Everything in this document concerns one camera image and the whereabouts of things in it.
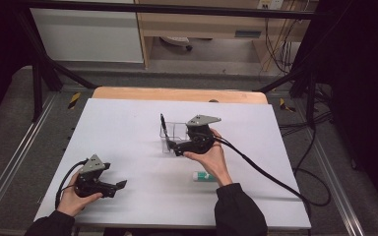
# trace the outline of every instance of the hand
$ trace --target hand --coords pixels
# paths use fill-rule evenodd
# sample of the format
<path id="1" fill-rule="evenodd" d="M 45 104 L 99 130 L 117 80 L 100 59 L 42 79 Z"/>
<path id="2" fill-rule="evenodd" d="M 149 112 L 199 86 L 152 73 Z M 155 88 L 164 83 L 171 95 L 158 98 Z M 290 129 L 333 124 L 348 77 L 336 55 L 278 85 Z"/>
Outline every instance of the hand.
<path id="1" fill-rule="evenodd" d="M 58 211 L 73 217 L 75 217 L 85 206 L 93 203 L 94 201 L 102 197 L 102 193 L 93 194 L 86 198 L 80 198 L 79 196 L 77 196 L 74 188 L 78 175 L 79 172 L 76 172 L 76 174 L 73 175 L 68 185 L 70 187 L 63 191 L 63 196 L 61 197 L 60 205 L 57 208 Z"/>
<path id="2" fill-rule="evenodd" d="M 214 136 L 221 136 L 216 130 L 211 129 L 211 131 L 213 132 Z M 213 146 L 205 154 L 185 151 L 183 152 L 183 155 L 189 159 L 193 159 L 201 163 L 208 173 L 217 178 L 220 187 L 232 184 L 231 177 L 229 176 L 226 168 L 223 149 L 219 142 L 214 142 Z"/>

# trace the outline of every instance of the table surface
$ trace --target table surface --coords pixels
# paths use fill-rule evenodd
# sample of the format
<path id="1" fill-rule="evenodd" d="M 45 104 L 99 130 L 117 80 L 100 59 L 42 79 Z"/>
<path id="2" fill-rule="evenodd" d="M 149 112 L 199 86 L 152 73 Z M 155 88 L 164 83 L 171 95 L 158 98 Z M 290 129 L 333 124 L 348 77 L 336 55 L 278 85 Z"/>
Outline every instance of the table surface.
<path id="1" fill-rule="evenodd" d="M 87 206 L 77 216 L 77 224 L 215 227 L 218 184 L 194 182 L 192 173 L 203 171 L 202 165 L 162 151 L 160 113 L 168 122 L 182 123 L 196 114 L 220 117 L 221 122 L 211 124 L 212 128 L 219 130 L 224 138 L 265 171 L 298 189 L 271 105 L 91 98 L 36 218 L 54 210 L 55 193 L 68 169 L 97 154 L 102 161 L 111 163 L 110 169 L 100 177 L 102 182 L 116 183 L 127 179 L 128 183 L 115 198 L 102 199 Z M 241 183 L 244 191 L 256 202 L 265 214 L 269 228 L 310 228 L 300 199 L 261 176 L 228 147 L 224 147 L 224 151 L 234 182 Z"/>

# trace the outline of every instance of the transparent container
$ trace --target transparent container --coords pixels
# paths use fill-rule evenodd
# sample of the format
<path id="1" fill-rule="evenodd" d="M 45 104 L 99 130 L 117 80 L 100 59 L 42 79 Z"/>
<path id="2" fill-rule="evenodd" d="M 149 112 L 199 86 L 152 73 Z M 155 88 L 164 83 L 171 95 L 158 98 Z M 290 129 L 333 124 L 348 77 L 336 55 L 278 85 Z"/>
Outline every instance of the transparent container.
<path id="1" fill-rule="evenodd" d="M 165 128 L 167 134 L 164 132 L 164 129 L 160 125 L 159 136 L 161 138 L 161 149 L 164 153 L 173 153 L 173 149 L 167 146 L 167 139 L 170 141 L 176 142 L 177 144 L 185 143 L 189 141 L 188 131 L 185 123 L 174 123 L 174 122 L 165 122 Z"/>

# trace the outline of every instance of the black cable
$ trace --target black cable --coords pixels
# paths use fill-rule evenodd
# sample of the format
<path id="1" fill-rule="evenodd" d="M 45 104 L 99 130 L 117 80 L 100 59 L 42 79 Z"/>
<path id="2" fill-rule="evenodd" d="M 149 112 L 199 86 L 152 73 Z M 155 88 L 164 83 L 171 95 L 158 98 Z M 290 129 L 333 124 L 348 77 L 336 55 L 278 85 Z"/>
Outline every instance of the black cable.
<path id="1" fill-rule="evenodd" d="M 259 173 L 261 173 L 262 175 L 264 175 L 266 178 L 272 180 L 273 182 L 275 182 L 276 184 L 282 186 L 283 188 L 285 188 L 286 190 L 290 191 L 291 193 L 293 193 L 294 195 L 296 195 L 297 197 L 299 197 L 303 203 L 305 204 L 305 208 L 306 208 L 306 212 L 308 214 L 308 217 L 310 218 L 311 217 L 311 206 L 310 206 L 310 203 L 309 201 L 303 197 L 301 194 L 299 194 L 297 191 L 295 191 L 294 189 L 292 189 L 290 186 L 284 184 L 283 182 L 281 182 L 280 180 L 276 179 L 275 177 L 273 177 L 272 175 L 270 175 L 269 173 L 267 173 L 266 171 L 264 171 L 262 168 L 260 168 L 256 163 L 254 163 L 247 155 L 245 155 L 244 153 L 242 153 L 241 151 L 239 151 L 235 146 L 233 146 L 229 141 L 227 141 L 226 139 L 224 138 L 221 138 L 221 137 L 215 137 L 215 140 L 221 144 L 224 144 L 228 147 L 230 147 L 231 149 L 233 149 L 235 152 L 237 152 L 239 155 L 241 155 L 241 157 L 247 161 L 247 163 L 249 163 L 254 169 L 256 169 Z"/>
<path id="2" fill-rule="evenodd" d="M 284 73 L 287 73 L 279 65 L 279 62 L 278 62 L 276 55 L 275 55 L 276 48 L 273 47 L 272 42 L 270 41 L 270 38 L 269 38 L 269 18 L 265 19 L 265 33 L 266 33 L 265 43 L 266 43 L 266 47 L 267 47 L 267 49 L 270 53 L 271 58 L 273 59 L 273 61 L 275 62 L 276 66 L 278 67 L 279 70 L 281 70 Z"/>
<path id="3" fill-rule="evenodd" d="M 70 187 L 74 187 L 75 185 L 69 185 L 69 186 L 66 186 L 66 187 L 64 187 L 61 191 L 63 192 L 63 191 L 65 191 L 66 189 L 68 189 L 68 188 L 70 188 Z"/>
<path id="4" fill-rule="evenodd" d="M 298 20 L 295 20 L 290 25 L 289 30 L 287 31 L 287 34 L 283 39 L 283 45 L 282 45 L 282 51 L 281 51 L 281 62 L 283 63 L 284 68 L 286 68 L 287 66 L 289 71 L 290 71 L 290 66 L 291 66 L 291 63 L 290 63 L 291 42 L 287 42 L 287 38 L 290 36 L 290 33 L 297 22 Z"/>
<path id="5" fill-rule="evenodd" d="M 72 166 L 72 168 L 70 168 L 70 170 L 64 176 L 63 180 L 60 183 L 60 187 L 58 188 L 57 194 L 56 194 L 55 208 L 58 208 L 58 206 L 60 205 L 60 197 L 61 197 L 61 193 L 63 192 L 63 190 L 65 190 L 66 188 L 70 187 L 70 186 L 68 186 L 68 187 L 66 187 L 66 188 L 63 189 L 63 185 L 64 185 L 64 182 L 66 182 L 67 177 L 69 177 L 69 175 L 72 173 L 72 171 L 76 167 L 78 167 L 79 165 L 86 164 L 87 161 L 88 161 L 88 159 L 76 163 L 74 166 Z"/>
<path id="6" fill-rule="evenodd" d="M 302 158 L 300 158 L 299 163 L 297 163 L 296 167 L 293 168 L 294 169 L 293 176 L 296 176 L 297 170 L 300 168 L 300 165 L 302 164 L 303 160 L 308 155 L 309 151 L 312 149 L 312 146 L 314 145 L 316 134 L 317 134 L 317 129 L 314 129 L 314 133 L 312 135 L 311 144 L 309 144 L 308 149 L 306 150 L 305 154 L 303 154 Z"/>
<path id="7" fill-rule="evenodd" d="M 320 182 L 324 186 L 324 188 L 327 190 L 328 198 L 327 198 L 326 201 L 324 201 L 323 203 L 319 204 L 319 203 L 315 203 L 315 202 L 312 202 L 312 201 L 308 200 L 311 205 L 313 205 L 315 207 L 325 207 L 325 206 L 327 206 L 331 202 L 332 195 L 331 195 L 330 188 L 328 188 L 327 184 L 322 179 L 320 179 L 318 176 L 316 176 L 312 172 L 310 172 L 308 170 L 305 170 L 305 169 L 302 169 L 302 168 L 292 168 L 292 170 L 294 170 L 294 171 L 300 171 L 300 172 L 303 172 L 303 173 L 305 173 L 307 175 L 312 176 L 318 182 Z"/>
<path id="8" fill-rule="evenodd" d="M 331 111 L 324 112 L 314 118 L 315 124 L 321 124 L 328 120 L 331 120 L 333 118 L 333 114 Z M 287 135 L 291 135 L 293 133 L 296 133 L 302 129 L 305 129 L 308 126 L 308 122 L 302 122 L 302 123 L 295 123 L 295 124 L 280 124 L 279 129 L 281 130 L 288 130 L 291 129 L 285 133 L 282 134 L 282 137 L 285 137 Z"/>

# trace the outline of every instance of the gray floor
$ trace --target gray floor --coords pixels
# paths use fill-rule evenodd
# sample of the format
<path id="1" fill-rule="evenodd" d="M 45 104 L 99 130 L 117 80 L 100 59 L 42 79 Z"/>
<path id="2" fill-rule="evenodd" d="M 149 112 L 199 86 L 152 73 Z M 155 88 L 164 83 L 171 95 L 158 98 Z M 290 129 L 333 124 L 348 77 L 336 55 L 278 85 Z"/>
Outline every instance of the gray floor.
<path id="1" fill-rule="evenodd" d="M 78 74 L 103 86 L 240 90 L 260 88 L 280 75 L 277 70 L 265 74 L 261 72 L 259 61 L 251 53 L 252 45 L 248 41 L 191 41 L 194 49 L 187 52 L 183 48 L 156 40 L 152 67 L 147 70 L 116 68 L 109 72 L 95 72 L 82 68 Z M 6 231 L 7 235 L 20 234 L 32 223 L 39 207 L 38 201 L 45 194 L 63 156 L 63 148 L 69 143 L 68 137 L 74 132 L 72 128 L 76 126 L 87 98 L 92 96 L 91 90 L 79 88 L 70 80 L 65 79 L 65 84 L 64 91 L 48 93 L 54 95 L 54 105 L 0 202 L 0 229 L 10 230 Z M 302 99 L 288 97 L 288 87 L 289 85 L 284 85 L 268 94 L 280 124 L 302 122 L 299 112 L 280 109 L 281 97 L 288 106 L 299 108 L 297 105 L 302 104 Z M 76 90 L 82 92 L 81 97 L 75 109 L 67 109 Z M 0 175 L 31 124 L 32 106 L 31 71 L 22 70 L 14 76 L 0 107 Z M 322 103 L 316 106 L 319 112 L 328 110 Z M 365 234 L 378 235 L 378 194 L 364 172 L 351 169 L 347 150 L 335 124 L 326 122 L 319 125 L 317 138 L 332 163 Z M 301 131 L 283 138 L 283 141 L 294 166 L 306 151 L 310 136 L 306 131 Z M 316 159 L 317 154 L 313 148 L 302 167 L 325 179 Z M 297 181 L 301 192 L 309 199 L 315 202 L 325 200 L 324 189 L 313 179 L 298 174 Z M 313 207 L 311 223 L 313 235 L 348 235 L 335 201 L 328 206 Z M 90 228 L 84 230 L 100 231 Z M 306 234 L 302 231 L 272 232 L 273 235 L 287 233 Z"/>

